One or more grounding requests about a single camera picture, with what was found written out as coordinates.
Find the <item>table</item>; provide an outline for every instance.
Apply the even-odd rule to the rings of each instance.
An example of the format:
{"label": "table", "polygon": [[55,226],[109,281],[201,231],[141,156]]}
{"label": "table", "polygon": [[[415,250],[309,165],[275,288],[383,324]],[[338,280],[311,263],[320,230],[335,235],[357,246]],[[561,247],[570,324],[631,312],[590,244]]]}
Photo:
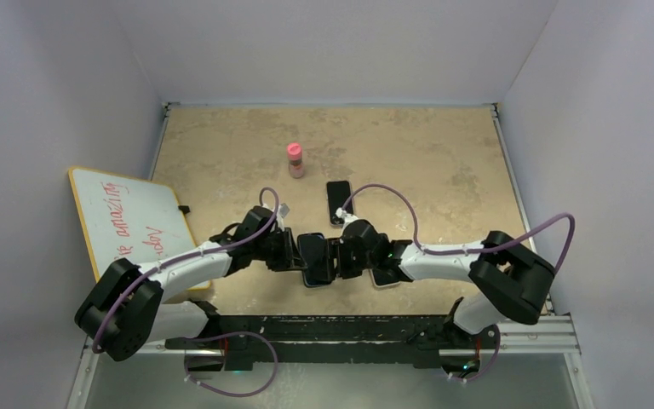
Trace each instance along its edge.
{"label": "table", "polygon": [[[287,169],[292,141],[304,150],[301,179]],[[153,176],[191,206],[186,219],[197,242],[241,221],[263,186],[291,208],[285,223],[295,236],[336,237],[324,184],[343,179],[353,189],[380,182],[402,192],[423,243],[525,232],[489,107],[173,107]],[[411,238],[410,213],[390,192],[364,191],[355,210],[391,239]],[[310,289],[297,272],[254,262],[189,297],[222,314],[446,314],[476,291],[435,279],[376,289],[369,274]]]}

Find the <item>pink bottle cap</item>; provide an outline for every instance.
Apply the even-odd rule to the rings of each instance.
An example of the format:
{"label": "pink bottle cap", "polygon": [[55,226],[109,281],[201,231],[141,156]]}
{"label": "pink bottle cap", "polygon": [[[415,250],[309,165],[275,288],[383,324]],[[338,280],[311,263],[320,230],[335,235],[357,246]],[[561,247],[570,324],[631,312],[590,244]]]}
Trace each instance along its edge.
{"label": "pink bottle cap", "polygon": [[289,160],[299,160],[302,158],[302,147],[297,142],[287,145],[287,158]]}

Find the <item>floor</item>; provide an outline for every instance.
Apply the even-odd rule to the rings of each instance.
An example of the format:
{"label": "floor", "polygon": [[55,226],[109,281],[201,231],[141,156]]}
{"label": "floor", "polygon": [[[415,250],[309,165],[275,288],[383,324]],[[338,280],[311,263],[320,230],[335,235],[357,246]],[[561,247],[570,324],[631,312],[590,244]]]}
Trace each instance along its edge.
{"label": "floor", "polygon": [[[301,179],[287,170],[292,141],[305,152]],[[291,208],[285,224],[295,236],[335,237],[324,184],[343,179],[353,189],[380,182],[402,192],[416,208],[423,243],[525,231],[487,107],[177,107],[153,179],[191,206],[187,221],[197,242],[241,221],[264,186]],[[387,191],[364,191],[355,210],[391,239],[412,235],[408,210]],[[456,298],[475,292],[470,283],[436,279],[378,290],[369,274],[309,289],[297,272],[254,262],[189,297],[223,314],[445,314]]]}

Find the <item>robotic arm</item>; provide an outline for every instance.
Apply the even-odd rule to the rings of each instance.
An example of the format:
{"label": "robotic arm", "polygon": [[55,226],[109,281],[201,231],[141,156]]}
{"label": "robotic arm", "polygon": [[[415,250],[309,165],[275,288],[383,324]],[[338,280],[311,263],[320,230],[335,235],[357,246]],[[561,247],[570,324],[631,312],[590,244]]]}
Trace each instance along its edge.
{"label": "robotic arm", "polygon": [[[114,360],[125,360],[146,342],[195,337],[205,331],[208,316],[196,304],[162,302],[205,280],[226,277],[260,261],[272,271],[302,271],[324,284],[336,278],[358,277],[365,269],[394,282],[473,282],[480,293],[458,300],[446,323],[471,335],[505,319],[537,323],[553,282],[553,266],[522,245],[494,253],[468,254],[468,249],[497,247],[511,241],[505,233],[493,231],[485,239],[465,245],[424,246],[437,251],[464,251],[454,256],[433,256],[412,240],[390,240],[364,219],[342,217],[346,222],[339,238],[312,239],[306,248],[300,246],[297,250],[291,229],[281,227],[281,219],[278,221],[271,210],[255,206],[234,233],[217,234],[196,250],[140,265],[116,260],[89,293],[75,321]],[[260,230],[262,233],[249,242],[235,245]],[[109,310],[124,292],[128,293],[128,301],[120,303],[110,316]]]}

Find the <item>white wall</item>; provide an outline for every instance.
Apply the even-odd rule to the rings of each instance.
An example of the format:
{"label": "white wall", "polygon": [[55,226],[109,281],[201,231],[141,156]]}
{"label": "white wall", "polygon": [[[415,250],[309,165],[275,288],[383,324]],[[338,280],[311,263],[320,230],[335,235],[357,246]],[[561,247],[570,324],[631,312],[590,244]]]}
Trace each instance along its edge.
{"label": "white wall", "polygon": [[491,103],[557,0],[112,0],[164,101]]}
{"label": "white wall", "polygon": [[597,407],[654,407],[654,0],[561,0],[502,124],[530,220],[576,215],[554,296]]}
{"label": "white wall", "polygon": [[144,176],[161,124],[105,0],[0,0],[0,407],[64,407],[94,283],[66,170]]}

